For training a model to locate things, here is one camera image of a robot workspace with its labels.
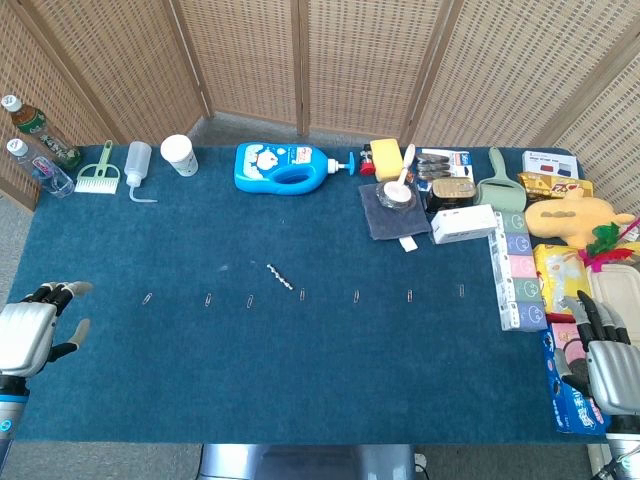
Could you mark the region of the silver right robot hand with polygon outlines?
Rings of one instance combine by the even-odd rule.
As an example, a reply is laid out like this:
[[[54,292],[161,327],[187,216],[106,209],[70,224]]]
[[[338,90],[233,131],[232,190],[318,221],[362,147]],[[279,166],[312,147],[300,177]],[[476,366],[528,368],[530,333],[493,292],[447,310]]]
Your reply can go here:
[[[612,306],[582,290],[563,302],[573,314],[586,368],[573,371],[564,351],[557,349],[554,363],[560,379],[592,398],[607,415],[637,416],[639,348],[631,343],[622,317]]]

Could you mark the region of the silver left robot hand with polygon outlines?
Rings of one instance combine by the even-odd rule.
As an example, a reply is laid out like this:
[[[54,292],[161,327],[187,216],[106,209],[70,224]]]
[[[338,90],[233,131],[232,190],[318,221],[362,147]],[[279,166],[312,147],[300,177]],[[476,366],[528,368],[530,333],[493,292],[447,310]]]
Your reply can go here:
[[[54,334],[69,303],[92,289],[85,281],[48,282],[21,301],[6,304],[1,312],[1,373],[30,378],[45,364],[77,351],[88,336],[88,318],[61,344],[53,343]]]

